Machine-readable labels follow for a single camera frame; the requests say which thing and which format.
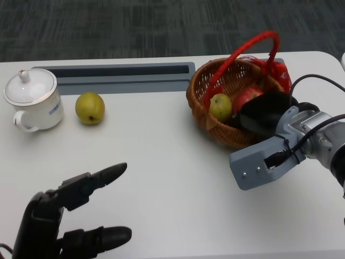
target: lid knob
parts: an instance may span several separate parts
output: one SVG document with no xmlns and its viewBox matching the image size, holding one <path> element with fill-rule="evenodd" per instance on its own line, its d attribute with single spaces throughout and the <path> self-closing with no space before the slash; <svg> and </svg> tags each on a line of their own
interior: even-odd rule
<svg viewBox="0 0 345 259">
<path fill-rule="evenodd" d="M 28 83 L 30 81 L 30 76 L 29 76 L 28 71 L 21 70 L 19 72 L 19 77 L 20 77 L 20 79 L 22 80 L 23 83 Z"/>
</svg>

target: black cable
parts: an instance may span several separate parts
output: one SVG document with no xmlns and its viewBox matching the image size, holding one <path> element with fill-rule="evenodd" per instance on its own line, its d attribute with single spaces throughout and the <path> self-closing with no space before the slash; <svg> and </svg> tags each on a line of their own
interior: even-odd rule
<svg viewBox="0 0 345 259">
<path fill-rule="evenodd" d="M 323 76 L 320 76 L 318 74 L 306 74 L 305 76 L 302 76 L 300 77 L 299 79 L 297 79 L 291 86 L 291 89 L 290 89 L 290 94 L 289 94 L 289 107 L 292 106 L 292 92 L 294 90 L 294 88 L 296 87 L 296 84 L 298 84 L 300 81 L 302 81 L 303 79 L 305 78 L 308 78 L 308 77 L 316 77 L 316 78 L 320 78 L 320 79 L 323 79 L 333 85 L 335 85 L 336 87 L 338 87 L 340 90 L 344 91 L 345 92 L 345 88 L 342 87 L 340 84 L 336 83 L 335 81 L 327 78 L 327 77 L 323 77 Z"/>
<path fill-rule="evenodd" d="M 335 116 L 335 117 L 332 117 L 328 120 L 325 120 L 324 122 L 318 124 L 317 126 L 315 126 L 314 128 L 312 128 L 310 131 L 308 131 L 304 136 L 303 138 L 301 138 L 300 141 L 298 141 L 298 143 L 293 147 L 291 148 L 292 152 L 296 152 L 299 148 L 301 148 L 301 146 L 312 136 L 314 135 L 314 133 L 316 131 L 318 131 L 319 129 L 327 126 L 328 124 L 331 124 L 337 120 L 341 120 L 341 119 L 345 119 L 345 114 L 342 114 L 342 115 L 338 115 L 338 116 Z"/>
<path fill-rule="evenodd" d="M 13 253 L 12 248 L 10 248 L 7 244 L 0 243 L 0 247 L 5 248 L 10 254 Z"/>
</svg>

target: wicker basket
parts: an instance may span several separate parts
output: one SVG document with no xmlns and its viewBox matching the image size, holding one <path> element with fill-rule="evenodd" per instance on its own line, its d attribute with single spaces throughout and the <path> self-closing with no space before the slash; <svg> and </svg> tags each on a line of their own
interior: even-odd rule
<svg viewBox="0 0 345 259">
<path fill-rule="evenodd" d="M 275 32 L 269 33 L 269 35 L 260 35 L 260 37 L 253 38 L 228 59 L 216 59 L 206 63 L 196 71 L 189 84 L 187 99 L 193 116 L 201 127 L 205 128 L 213 138 L 223 144 L 244 148 L 255 144 L 258 139 L 254 134 L 221 123 L 215 117 L 208 114 L 208 109 L 205 107 L 205 95 L 210 90 L 208 87 L 221 86 L 223 93 L 229 96 L 231 101 L 243 89 L 249 87 L 257 87 L 264 92 L 272 88 L 283 91 L 279 83 L 271 76 L 264 75 L 260 67 L 250 62 L 236 59 L 239 53 L 250 48 L 256 42 L 272 37 L 272 33 L 278 37 Z M 279 46 L 279 38 L 278 41 L 274 42 L 273 50 L 275 51 L 272 51 L 270 54 L 266 73 L 270 70 L 270 60 L 271 62 L 274 61 L 275 53 L 278 50 L 277 45 Z"/>
</svg>

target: robotic hand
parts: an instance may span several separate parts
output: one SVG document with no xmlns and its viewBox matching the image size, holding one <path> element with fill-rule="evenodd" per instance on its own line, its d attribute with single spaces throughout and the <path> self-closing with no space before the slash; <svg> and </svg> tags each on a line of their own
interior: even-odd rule
<svg viewBox="0 0 345 259">
<path fill-rule="evenodd" d="M 294 87 L 307 77 L 324 79 L 345 91 L 328 78 L 306 75 L 293 84 L 290 104 Z M 239 188 L 248 190 L 272 182 L 310 158 L 331 171 L 345 198 L 345 122 L 338 121 L 345 114 L 331 117 L 315 105 L 308 106 L 314 109 L 290 107 L 280 118 L 274 137 L 230 154 L 230 168 Z"/>
<path fill-rule="evenodd" d="M 78 229 L 57 240 L 64 207 L 71 211 L 86 204 L 94 190 L 110 184 L 126 169 L 127 164 L 121 163 L 68 179 L 57 190 L 37 193 L 24 212 L 12 258 L 95 258 L 127 243 L 132 237 L 127 227 Z"/>
</svg>

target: red basket handle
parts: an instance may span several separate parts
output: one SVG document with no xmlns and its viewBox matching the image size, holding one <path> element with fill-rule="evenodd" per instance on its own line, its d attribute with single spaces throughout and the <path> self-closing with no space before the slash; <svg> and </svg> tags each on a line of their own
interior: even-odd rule
<svg viewBox="0 0 345 259">
<path fill-rule="evenodd" d="M 268 73 L 272 69 L 272 65 L 274 62 L 274 57 L 278 52 L 279 45 L 280 45 L 280 39 L 279 35 L 275 31 L 265 31 L 262 34 L 259 34 L 255 36 L 254 38 L 250 39 L 248 42 L 243 44 L 241 47 L 239 47 L 229 58 L 220 66 L 218 71 L 213 75 L 213 77 L 210 80 L 209 86 L 206 90 L 206 93 L 204 95 L 204 105 L 206 110 L 210 108 L 211 104 L 211 98 L 217 94 L 222 93 L 223 89 L 221 86 L 216 86 L 217 81 L 221 78 L 221 76 L 224 74 L 224 72 L 227 70 L 227 68 L 236 60 L 236 58 L 242 54 L 244 51 L 250 49 L 253 45 L 256 43 L 264 40 L 272 38 L 273 39 L 273 49 L 270 52 L 270 57 L 268 61 L 266 62 L 266 65 L 262 67 L 263 75 L 267 76 Z"/>
</svg>

